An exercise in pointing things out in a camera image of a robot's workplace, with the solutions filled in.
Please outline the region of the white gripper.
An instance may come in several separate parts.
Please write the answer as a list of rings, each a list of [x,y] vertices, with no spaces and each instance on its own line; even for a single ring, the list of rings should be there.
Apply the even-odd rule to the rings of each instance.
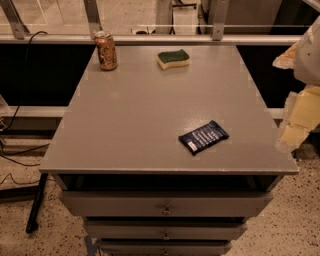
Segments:
[[[283,120],[275,147],[281,152],[299,148],[311,131],[320,125],[320,17],[272,65],[293,69],[294,76],[307,85],[299,93],[290,92],[286,99]]]

